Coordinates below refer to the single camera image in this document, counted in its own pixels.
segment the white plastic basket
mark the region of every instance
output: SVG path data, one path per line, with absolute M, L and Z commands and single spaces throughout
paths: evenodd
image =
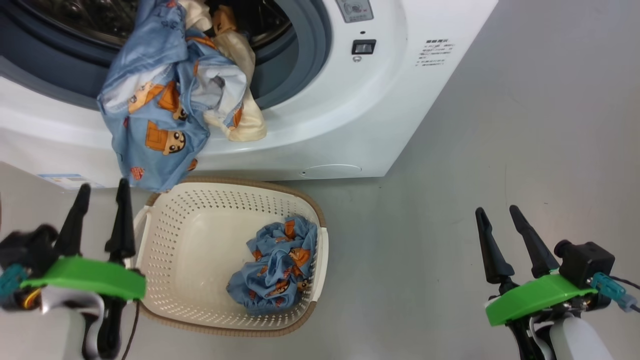
M 231 275 L 254 261 L 246 242 L 263 226 L 301 215 L 318 226 L 309 290 L 287 311 L 250 316 L 227 293 Z M 136 261 L 147 277 L 142 312 L 166 325 L 232 336 L 280 336 L 302 326 L 322 292 L 328 233 L 317 204 L 296 190 L 258 181 L 190 177 L 154 194 Z

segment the washing machine drum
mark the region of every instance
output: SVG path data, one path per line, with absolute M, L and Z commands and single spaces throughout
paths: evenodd
M 329 53 L 322 0 L 207 0 L 230 5 L 256 54 L 251 90 L 261 108 L 309 84 Z M 7 0 L 0 4 L 3 76 L 75 105 L 95 98 L 134 27 L 138 0 Z M 214 36 L 213 30 L 207 35 Z

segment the cartoon character print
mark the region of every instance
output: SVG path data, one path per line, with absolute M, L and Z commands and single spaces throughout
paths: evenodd
M 129 113 L 133 114 L 138 111 L 163 90 L 164 86 L 162 85 L 153 84 L 151 81 L 144 83 L 134 92 L 133 96 L 129 98 Z
M 158 129 L 153 122 L 147 122 L 147 139 L 145 145 L 152 150 L 161 151 L 163 155 L 173 154 L 184 149 L 186 139 L 182 131 Z
M 284 234 L 291 240 L 296 238 L 296 221 L 289 220 L 284 223 Z
M 242 119 L 242 107 L 240 107 L 234 114 L 234 124 L 229 126 L 229 130 L 235 130 L 238 127 L 238 124 L 240 124 L 240 119 Z
M 258 272 L 257 276 L 262 276 L 262 274 L 266 273 L 267 270 L 269 270 L 269 267 L 267 265 L 264 265 L 261 269 L 260 272 Z
M 295 277 L 300 277 L 303 276 L 304 274 L 302 273 L 302 270 L 300 270 L 300 268 L 297 265 L 294 265 L 291 268 L 291 272 L 293 273 L 293 276 Z
M 256 261 L 262 259 L 262 252 L 260 250 L 256 250 L 252 252 L 252 254 Z
M 289 251 L 289 256 L 296 263 L 296 266 L 298 268 L 301 268 L 304 264 L 307 263 L 307 261 L 309 261 L 309 258 L 311 258 L 311 251 L 303 249 L 301 247 L 296 247 L 292 248 Z
M 170 81 L 166 85 L 166 88 L 164 88 L 160 96 L 160 100 L 158 100 L 158 106 L 161 109 L 171 112 L 174 120 L 187 120 L 187 112 L 184 111 L 180 103 L 180 93 L 178 93 L 175 81 Z
M 145 175 L 145 169 L 143 169 L 141 167 L 132 167 L 131 168 L 131 175 L 133 175 L 133 178 L 136 181 L 140 181 L 140 179 L 142 179 L 142 177 Z
M 202 38 L 201 37 L 187 37 L 185 39 L 185 41 L 189 41 L 189 40 L 193 40 L 193 41 L 195 41 L 195 42 L 197 42 L 199 44 L 209 46 L 214 50 L 218 50 L 218 48 L 216 47 L 216 44 L 214 44 L 213 41 L 211 41 L 211 39 L 209 37 L 207 37 L 207 36 L 204 36 Z
M 309 280 L 308 279 L 304 279 L 302 281 L 298 281 L 298 291 L 303 293 L 307 287 L 309 286 Z
M 187 171 L 194 171 L 196 169 L 196 166 L 198 166 L 198 160 L 197 159 L 191 160 L 191 163 L 189 164 Z
M 280 280 L 276 282 L 276 288 L 272 292 L 268 293 L 267 296 L 279 295 L 289 288 L 289 280 Z

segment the basket handle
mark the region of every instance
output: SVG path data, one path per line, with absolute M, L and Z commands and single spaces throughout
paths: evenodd
M 147 243 L 147 237 L 149 236 L 149 227 L 151 226 L 150 209 L 151 209 L 150 206 L 145 205 L 144 208 L 140 209 L 138 214 L 136 214 L 136 217 L 133 219 L 133 231 L 134 231 L 135 237 L 138 237 L 138 233 L 140 232 L 140 224 L 144 220 L 146 220 L 145 230 L 144 232 L 142 232 L 142 240 L 140 241 L 140 248 L 138 248 L 138 251 L 136 253 L 136 265 L 133 266 L 132 259 L 129 258 L 125 260 L 126 268 L 133 268 L 133 267 L 140 268 L 140 263 L 142 260 L 142 258 L 140 257 L 140 252 L 142 251 L 142 249 L 145 248 L 145 244 Z
M 326 277 L 326 268 L 329 263 L 329 232 L 326 227 L 321 227 L 318 231 L 322 241 L 318 242 L 318 261 L 319 265 L 316 269 L 316 278 L 314 279 L 314 289 L 311 294 L 311 301 L 318 301 L 322 288 L 324 286 L 324 278 Z

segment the blue pajamas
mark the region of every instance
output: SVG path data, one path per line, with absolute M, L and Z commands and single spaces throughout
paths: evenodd
M 293 306 L 307 289 L 316 239 L 317 226 L 303 217 L 263 227 L 246 243 L 256 261 L 231 276 L 229 295 L 251 315 Z
M 141 0 L 136 27 L 98 96 L 120 171 L 134 186 L 170 190 L 197 164 L 204 113 L 234 127 L 246 76 L 195 28 L 175 0 Z

